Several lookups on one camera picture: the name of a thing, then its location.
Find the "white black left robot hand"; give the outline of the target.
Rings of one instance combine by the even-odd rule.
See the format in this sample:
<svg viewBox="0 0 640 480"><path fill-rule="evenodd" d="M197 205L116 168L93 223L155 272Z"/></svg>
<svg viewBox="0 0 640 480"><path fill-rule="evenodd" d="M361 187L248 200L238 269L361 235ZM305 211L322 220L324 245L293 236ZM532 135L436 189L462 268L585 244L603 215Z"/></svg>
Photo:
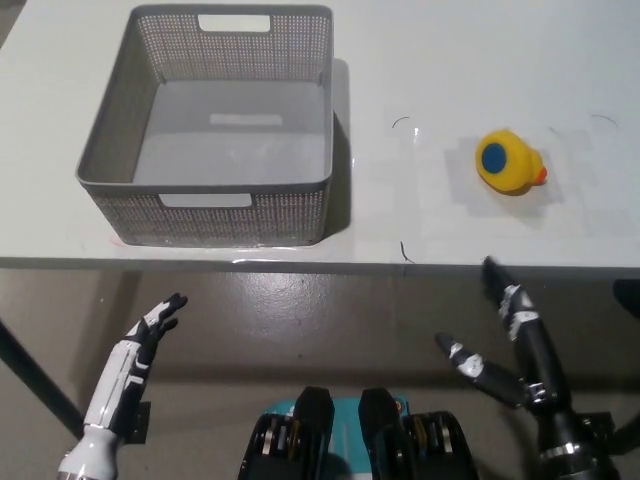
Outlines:
<svg viewBox="0 0 640 480"><path fill-rule="evenodd" d="M174 314L188 298L175 293L140 317L111 350L87 409L84 424L127 440L135 428L158 344L177 326Z"/></svg>

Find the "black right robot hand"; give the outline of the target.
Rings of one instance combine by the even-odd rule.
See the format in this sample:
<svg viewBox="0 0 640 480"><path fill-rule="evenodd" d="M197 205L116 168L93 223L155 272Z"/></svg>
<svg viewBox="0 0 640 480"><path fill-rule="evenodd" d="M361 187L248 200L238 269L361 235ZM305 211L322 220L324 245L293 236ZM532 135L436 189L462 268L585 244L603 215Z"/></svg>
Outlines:
<svg viewBox="0 0 640 480"><path fill-rule="evenodd" d="M447 333L436 334L436 344L476 389L511 408L522 407L535 417L542 457L587 452L588 432L572 407L566 375L526 288L491 256L483 261L482 283L512 342L521 374L484 359Z"/></svg>

